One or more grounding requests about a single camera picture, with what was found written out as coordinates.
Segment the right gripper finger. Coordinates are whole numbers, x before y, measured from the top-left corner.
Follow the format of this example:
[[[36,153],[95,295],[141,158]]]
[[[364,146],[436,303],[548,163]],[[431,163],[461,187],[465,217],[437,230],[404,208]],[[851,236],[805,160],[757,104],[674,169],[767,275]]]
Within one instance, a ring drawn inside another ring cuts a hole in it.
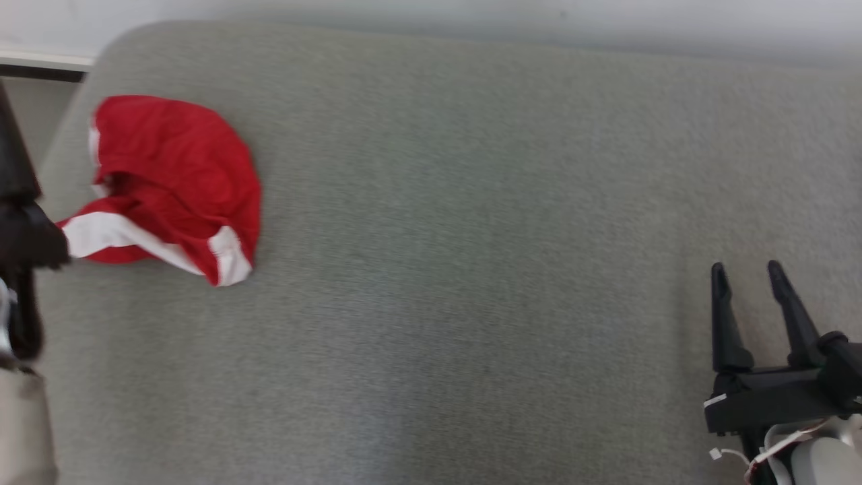
[[[822,354],[817,348],[821,337],[806,307],[784,267],[776,260],[767,265],[772,293],[782,310],[785,329],[789,341],[788,365],[791,368],[819,368]]]
[[[754,357],[746,350],[731,300],[727,272],[721,262],[710,270],[713,370],[717,373],[746,373],[754,367]]]

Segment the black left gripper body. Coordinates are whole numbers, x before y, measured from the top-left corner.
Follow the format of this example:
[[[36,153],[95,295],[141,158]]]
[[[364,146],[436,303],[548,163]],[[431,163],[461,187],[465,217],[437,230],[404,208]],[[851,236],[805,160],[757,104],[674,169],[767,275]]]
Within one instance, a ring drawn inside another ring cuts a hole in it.
[[[3,359],[37,359],[45,343],[35,273],[71,261],[67,237],[37,203],[2,203],[1,353]]]

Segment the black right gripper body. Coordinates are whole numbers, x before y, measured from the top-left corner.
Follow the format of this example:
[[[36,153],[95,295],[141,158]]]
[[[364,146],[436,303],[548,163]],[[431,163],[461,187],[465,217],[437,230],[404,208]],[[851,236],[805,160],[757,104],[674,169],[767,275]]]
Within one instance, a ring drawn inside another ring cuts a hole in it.
[[[722,372],[703,405],[707,429],[738,434],[859,414],[860,384],[853,370]]]

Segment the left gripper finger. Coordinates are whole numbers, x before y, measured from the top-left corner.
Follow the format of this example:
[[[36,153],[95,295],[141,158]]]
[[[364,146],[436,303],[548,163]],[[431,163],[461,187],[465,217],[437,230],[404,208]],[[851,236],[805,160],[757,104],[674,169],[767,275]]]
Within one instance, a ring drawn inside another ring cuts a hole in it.
[[[1,199],[33,203],[41,196],[30,154],[4,85],[1,85]]]

